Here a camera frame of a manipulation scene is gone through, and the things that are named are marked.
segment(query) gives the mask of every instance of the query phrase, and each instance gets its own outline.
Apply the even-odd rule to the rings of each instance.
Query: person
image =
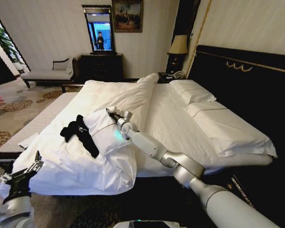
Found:
[[[99,50],[103,50],[104,49],[104,38],[102,37],[102,33],[101,32],[98,32],[97,44],[98,44],[98,49]]]

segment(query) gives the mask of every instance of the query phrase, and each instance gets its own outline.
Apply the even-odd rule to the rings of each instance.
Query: picture frame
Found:
[[[115,32],[142,32],[143,1],[112,0]]]

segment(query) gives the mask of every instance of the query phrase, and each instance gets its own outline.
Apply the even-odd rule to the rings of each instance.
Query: pillow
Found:
[[[265,134],[220,103],[193,103],[187,111],[210,138],[218,156],[253,153],[276,157],[276,149]]]
[[[141,77],[140,79],[138,79],[138,81],[136,83],[140,83],[140,82],[144,82],[144,81],[153,81],[155,84],[158,82],[158,74],[156,73],[153,73],[153,74],[150,74],[146,77]]]
[[[71,75],[72,72],[73,72],[73,58],[70,57],[67,63],[66,73],[68,75]]]
[[[116,111],[115,107],[109,107],[109,109]],[[84,122],[102,156],[131,144],[129,140],[122,137],[115,121],[109,117],[105,109],[89,113],[84,118]]]
[[[62,61],[53,61],[53,70],[66,70],[69,58]]]
[[[187,105],[192,102],[209,102],[216,100],[212,93],[192,80],[173,80],[169,83],[176,92],[181,95]]]

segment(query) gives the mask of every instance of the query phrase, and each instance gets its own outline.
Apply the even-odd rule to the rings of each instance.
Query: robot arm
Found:
[[[167,150],[158,140],[146,133],[139,132],[136,126],[130,122],[132,113],[125,112],[123,117],[108,109],[107,112],[116,121],[123,138],[132,139],[132,143],[136,147],[164,166],[175,167],[174,178],[181,185],[191,188],[195,192],[208,216],[217,227],[278,227],[227,189],[203,183],[200,180],[205,170],[202,165],[183,153]]]
[[[3,174],[1,179],[10,185],[9,196],[0,204],[0,227],[3,228],[33,228],[32,206],[29,198],[29,180],[41,169],[43,161],[39,151],[35,162],[27,169],[13,174]]]

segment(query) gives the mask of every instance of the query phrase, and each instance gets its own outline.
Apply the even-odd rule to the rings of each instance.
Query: carpet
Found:
[[[121,221],[166,220],[187,228],[215,225],[191,190],[174,178],[138,178],[133,189],[113,196],[33,194],[37,228],[112,228]]]
[[[34,82],[28,89],[20,78],[0,85],[0,147],[61,94],[60,86],[36,86]]]

